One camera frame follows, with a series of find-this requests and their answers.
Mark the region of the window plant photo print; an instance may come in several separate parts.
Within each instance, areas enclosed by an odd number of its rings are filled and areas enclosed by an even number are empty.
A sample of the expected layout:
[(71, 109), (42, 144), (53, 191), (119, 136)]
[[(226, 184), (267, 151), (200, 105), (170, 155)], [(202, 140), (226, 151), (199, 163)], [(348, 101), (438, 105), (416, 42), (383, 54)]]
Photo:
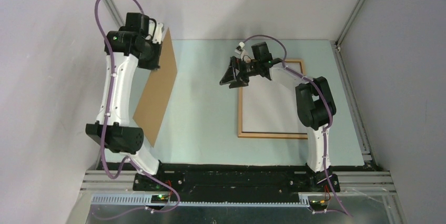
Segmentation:
[(241, 131), (261, 134), (306, 134), (297, 114), (295, 92), (261, 76), (250, 78), (241, 92)]

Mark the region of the wooden picture frame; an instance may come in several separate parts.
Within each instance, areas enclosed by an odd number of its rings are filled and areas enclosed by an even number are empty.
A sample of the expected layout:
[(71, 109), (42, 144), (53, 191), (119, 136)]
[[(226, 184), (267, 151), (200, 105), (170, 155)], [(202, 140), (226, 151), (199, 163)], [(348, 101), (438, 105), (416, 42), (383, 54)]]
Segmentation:
[[(301, 79), (287, 71), (282, 63), (275, 64), (270, 68), (271, 81), (278, 82), (295, 92), (295, 87)], [(243, 133), (241, 131), (241, 90), (238, 89), (238, 126), (237, 134), (239, 138), (271, 138), (271, 139), (308, 139), (308, 134), (261, 134), (261, 133)]]

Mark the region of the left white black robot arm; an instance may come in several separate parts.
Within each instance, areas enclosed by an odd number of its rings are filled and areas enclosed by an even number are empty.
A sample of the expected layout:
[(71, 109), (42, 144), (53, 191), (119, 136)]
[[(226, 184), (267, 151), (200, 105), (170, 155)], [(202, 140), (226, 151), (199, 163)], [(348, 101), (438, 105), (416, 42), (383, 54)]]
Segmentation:
[(144, 142), (144, 131), (130, 126), (129, 101), (136, 69), (158, 70), (164, 25), (142, 13), (127, 13), (124, 26), (110, 31), (105, 39), (106, 80), (99, 113), (93, 124), (86, 124), (86, 134), (105, 150), (120, 154), (147, 175), (146, 184), (161, 190), (166, 176), (158, 171), (159, 160)]

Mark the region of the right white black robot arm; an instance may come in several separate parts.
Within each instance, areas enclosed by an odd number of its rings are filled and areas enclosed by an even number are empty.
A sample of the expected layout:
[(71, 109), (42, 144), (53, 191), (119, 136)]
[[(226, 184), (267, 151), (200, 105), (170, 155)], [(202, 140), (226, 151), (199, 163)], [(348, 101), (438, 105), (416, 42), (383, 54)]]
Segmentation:
[(274, 58), (265, 42), (252, 45), (251, 50), (253, 58), (249, 58), (244, 42), (238, 44), (219, 84), (230, 89), (244, 88), (252, 77), (261, 76), (291, 90), (297, 103), (297, 117), (308, 133), (306, 185), (312, 191), (328, 187), (334, 192), (336, 179), (329, 160), (329, 130), (337, 108), (327, 79), (297, 72), (284, 59)]

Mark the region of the brown cardboard backing board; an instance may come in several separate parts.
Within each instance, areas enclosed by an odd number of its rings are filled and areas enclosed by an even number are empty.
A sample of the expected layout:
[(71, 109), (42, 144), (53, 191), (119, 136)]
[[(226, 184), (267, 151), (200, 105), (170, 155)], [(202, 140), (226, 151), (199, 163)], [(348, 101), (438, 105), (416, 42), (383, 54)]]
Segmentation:
[(133, 116), (152, 147), (159, 135), (177, 76), (176, 56), (169, 29), (164, 37), (159, 64), (160, 69), (150, 72)]

